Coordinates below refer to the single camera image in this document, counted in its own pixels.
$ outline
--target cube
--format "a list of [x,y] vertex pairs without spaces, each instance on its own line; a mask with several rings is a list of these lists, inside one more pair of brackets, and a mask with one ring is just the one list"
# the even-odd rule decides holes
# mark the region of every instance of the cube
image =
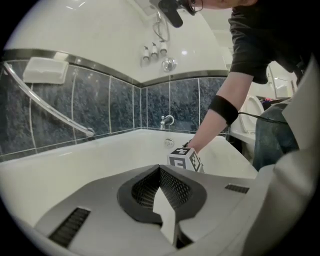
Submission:
[[203,173],[203,165],[193,148],[177,148],[167,156],[167,163],[190,171]]

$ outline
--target bathroom wall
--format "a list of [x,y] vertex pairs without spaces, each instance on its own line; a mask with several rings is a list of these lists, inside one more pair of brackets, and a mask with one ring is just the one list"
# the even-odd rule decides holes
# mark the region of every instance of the bathroom wall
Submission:
[[[226,70],[217,40],[200,13],[180,12],[181,28],[169,26],[168,56],[176,58],[170,75]],[[5,49],[60,51],[100,63],[143,83],[167,76],[162,60],[141,67],[144,45],[159,39],[151,20],[143,19],[128,0],[39,0],[21,21]]]
[[[10,61],[22,78],[27,61]],[[141,127],[141,89],[70,65],[65,83],[28,84],[48,104],[93,128],[87,138],[31,101],[0,66],[0,162],[130,132]]]
[[[219,77],[191,78],[142,88],[142,128],[159,129],[161,116],[172,115],[175,122],[167,129],[195,134],[224,81]],[[226,128],[221,135],[229,131]]]

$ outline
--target white bathtub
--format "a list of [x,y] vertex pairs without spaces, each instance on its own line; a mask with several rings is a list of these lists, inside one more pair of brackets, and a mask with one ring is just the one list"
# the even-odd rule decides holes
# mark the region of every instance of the white bathtub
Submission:
[[[10,213],[32,227],[51,207],[85,184],[131,169],[167,164],[167,154],[192,134],[136,130],[18,160],[0,163],[0,194]],[[165,139],[174,148],[165,147]],[[251,178],[251,164],[224,137],[216,137],[199,154],[204,172]]]

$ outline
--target grab bar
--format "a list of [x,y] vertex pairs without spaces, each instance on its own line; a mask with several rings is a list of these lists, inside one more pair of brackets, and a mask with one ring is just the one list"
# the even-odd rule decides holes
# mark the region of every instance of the grab bar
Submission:
[[95,135],[95,131],[92,128],[86,128],[82,126],[81,124],[76,123],[75,121],[71,120],[70,118],[66,117],[64,114],[61,114],[58,110],[50,106],[48,103],[46,103],[42,98],[40,98],[36,93],[34,93],[16,74],[16,72],[10,67],[10,65],[7,62],[4,62],[3,64],[4,69],[13,77],[13,79],[18,83],[20,89],[29,96],[30,99],[32,99],[35,103],[37,103],[40,107],[42,107],[44,110],[49,112],[51,115],[55,116],[68,126],[71,126],[75,129],[77,129],[80,132],[85,133],[88,137],[93,137]]

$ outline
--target soap dispenser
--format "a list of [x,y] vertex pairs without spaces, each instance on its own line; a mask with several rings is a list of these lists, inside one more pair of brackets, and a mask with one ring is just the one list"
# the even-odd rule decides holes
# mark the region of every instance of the soap dispenser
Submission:
[[165,41],[160,41],[160,53],[162,56],[166,56],[168,52],[167,43]]
[[159,58],[158,48],[157,48],[157,45],[154,42],[152,43],[151,58],[153,60],[157,60]]
[[143,51],[143,61],[145,63],[148,63],[150,62],[150,51],[149,51],[149,48],[148,47],[144,47],[144,51]]

